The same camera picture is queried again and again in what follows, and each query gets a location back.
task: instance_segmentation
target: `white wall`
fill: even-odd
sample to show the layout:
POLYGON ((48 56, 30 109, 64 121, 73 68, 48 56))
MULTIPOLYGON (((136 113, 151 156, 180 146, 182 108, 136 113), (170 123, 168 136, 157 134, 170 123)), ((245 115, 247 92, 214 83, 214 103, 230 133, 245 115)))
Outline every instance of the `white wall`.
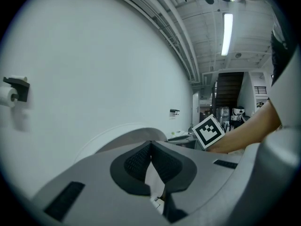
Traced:
POLYGON ((199 124, 199 92, 192 95, 192 124, 199 124))
POLYGON ((263 74, 264 74, 264 81, 267 86, 267 94, 269 94, 269 92, 271 90, 273 79, 272 79, 272 76, 268 72, 264 72, 263 74))
POLYGON ((112 140, 96 153, 105 152, 108 150, 112 150, 124 145, 135 144, 139 142, 144 142, 145 140, 157 140, 157 141, 166 141, 166 136, 157 129, 151 128, 142 128, 138 130, 132 130, 116 139, 112 140))
POLYGON ((192 90, 178 59, 120 0, 30 0, 2 46, 1 77, 31 84, 27 103, 0 106, 1 162, 27 197, 104 131, 130 123, 169 137, 190 126, 192 90))
POLYGON ((274 66, 272 62, 272 56, 267 60, 267 62, 265 63, 262 69, 265 70, 269 75, 273 74, 274 66))
POLYGON ((250 72, 244 73, 243 82, 237 99, 237 105, 245 108, 247 116, 256 112, 256 97, 250 72))
POLYGON ((256 72, 255 73, 250 72, 250 73, 251 73, 251 78, 254 86, 264 86, 264 87, 267 86, 263 73, 256 73, 256 72))

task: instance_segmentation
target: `fluorescent light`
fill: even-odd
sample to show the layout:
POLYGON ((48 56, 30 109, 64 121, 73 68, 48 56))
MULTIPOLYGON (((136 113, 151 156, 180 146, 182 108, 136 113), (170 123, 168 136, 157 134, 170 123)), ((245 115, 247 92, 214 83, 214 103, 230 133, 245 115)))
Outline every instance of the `fluorescent light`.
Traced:
POLYGON ((224 42, 222 43, 222 56, 226 56, 229 51, 233 26, 233 14, 224 15, 224 42))

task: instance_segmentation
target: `black mesh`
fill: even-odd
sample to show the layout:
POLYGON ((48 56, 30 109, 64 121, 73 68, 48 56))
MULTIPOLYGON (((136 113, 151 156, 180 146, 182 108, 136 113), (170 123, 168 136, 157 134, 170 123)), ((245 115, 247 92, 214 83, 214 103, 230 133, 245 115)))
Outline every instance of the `black mesh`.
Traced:
POLYGON ((155 145, 151 147, 151 162, 165 184, 182 170, 182 163, 177 158, 155 145))
POLYGON ((129 175, 144 182, 150 162, 151 150, 150 146, 147 146, 129 157, 124 163, 124 168, 129 175))

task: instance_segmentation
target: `ceiling beam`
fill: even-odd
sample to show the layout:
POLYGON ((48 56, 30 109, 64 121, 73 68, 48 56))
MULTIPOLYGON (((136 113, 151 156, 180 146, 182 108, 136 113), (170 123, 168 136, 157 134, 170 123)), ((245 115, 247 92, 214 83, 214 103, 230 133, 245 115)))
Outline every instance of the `ceiling beam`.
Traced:
POLYGON ((271 53, 272 53, 272 46, 269 47, 269 49, 267 50, 267 54, 265 56, 263 56, 263 58, 261 59, 261 61, 258 63, 258 68, 263 68, 264 67, 264 65, 266 64, 266 62, 272 56, 271 53))
MULTIPOLYGON (((228 54, 237 54, 237 53, 241 53, 241 54, 259 54, 259 55, 271 55, 271 53, 268 52, 262 52, 262 51, 230 51, 228 54)), ((198 58, 203 58, 203 57, 209 57, 209 56, 213 56, 212 54, 205 54, 205 55, 198 55, 198 58)))

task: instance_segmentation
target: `white surface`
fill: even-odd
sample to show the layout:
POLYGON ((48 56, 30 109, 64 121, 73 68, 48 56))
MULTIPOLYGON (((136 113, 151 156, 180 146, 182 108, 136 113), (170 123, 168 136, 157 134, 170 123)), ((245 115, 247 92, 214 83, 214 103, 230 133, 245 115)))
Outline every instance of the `white surface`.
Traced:
POLYGON ((147 168, 145 184, 150 186, 151 198, 156 199, 157 197, 159 198, 163 195, 165 184, 161 180, 152 163, 150 163, 149 167, 147 168))
POLYGON ((81 159, 95 154, 99 149, 104 146, 110 146, 110 142, 116 142, 116 138, 122 138, 122 145, 134 144, 145 140, 159 140, 166 141, 165 134, 157 129, 149 128, 141 123, 128 123, 118 125, 101 132, 99 135, 88 141, 76 156, 74 163, 81 159))
POLYGON ((224 15, 224 40, 222 43, 222 56, 226 56, 229 51, 233 26, 233 14, 224 15))
MULTIPOLYGON (((111 130, 108 130, 102 133, 99 137, 96 137, 90 143, 87 144, 87 147, 90 147, 89 144, 94 144, 95 146, 99 144, 97 141, 102 140, 103 136, 106 136, 107 133, 110 133, 111 130)), ((136 144, 144 141, 167 141, 167 137, 165 134, 155 128, 140 128, 136 130, 131 130, 128 133, 124 133, 120 137, 115 138, 114 140, 110 141, 96 153, 109 151, 124 145, 136 144)))
MULTIPOLYGON (((211 114, 209 115, 206 119, 204 119, 202 122, 200 122, 198 125, 196 125, 195 127, 192 128, 193 132, 195 133, 195 135, 197 136, 198 140, 200 141, 201 145, 203 146, 204 149, 206 149, 207 147, 211 146, 212 144, 214 144, 215 142, 217 142, 219 139, 221 139, 224 135, 225 135, 225 132, 223 131, 223 129, 221 128, 220 124, 218 123, 218 121, 216 120, 216 118, 211 114), (216 125, 216 128, 220 131, 221 135, 213 140, 211 143, 208 143, 207 145, 205 145, 205 143, 203 142, 203 140, 201 139, 201 137, 198 135, 196 129, 199 128, 201 125, 203 125, 206 121, 208 120, 212 120, 214 122, 214 124, 216 125)), ((208 141, 209 139, 211 139, 213 136, 215 136, 217 134, 216 131, 212 132, 210 131, 211 134, 208 134, 208 137, 207 137, 207 134, 203 134, 203 137, 206 141, 208 141)))
POLYGON ((301 125, 300 61, 300 47, 297 47, 290 63, 275 82, 269 94, 284 127, 301 125))
POLYGON ((244 107, 247 116, 252 116, 252 113, 255 113, 256 97, 250 72, 244 74, 237 105, 244 107))
POLYGON ((157 199, 156 200, 157 203, 159 203, 159 206, 157 207, 157 210, 159 211, 160 214, 163 214, 163 210, 164 210, 164 201, 161 199, 157 199))
POLYGON ((3 169, 28 198, 104 131, 136 123, 170 135, 191 123, 192 90, 178 59, 119 0, 27 1, 0 63, 1 76, 30 79, 26 103, 0 108, 3 169), (180 110, 173 120, 171 108, 180 110))
POLYGON ((156 200, 155 198, 150 199, 151 203, 152 203, 152 204, 154 205, 154 207, 157 209, 157 208, 160 206, 160 204, 159 204, 158 202, 156 202, 155 200, 156 200))
POLYGON ((254 86, 264 86, 264 87, 267 86, 263 73, 250 72, 250 74, 254 86))
POLYGON ((0 106, 7 106, 9 108, 15 107, 17 100, 11 100, 13 94, 18 94, 15 88, 0 87, 0 106))
POLYGON ((192 124, 197 125, 199 123, 199 92, 192 95, 192 124))
POLYGON ((269 74, 268 72, 264 72, 263 75, 264 75, 265 84, 267 86, 267 95, 268 95, 271 90, 273 79, 271 74, 269 74))

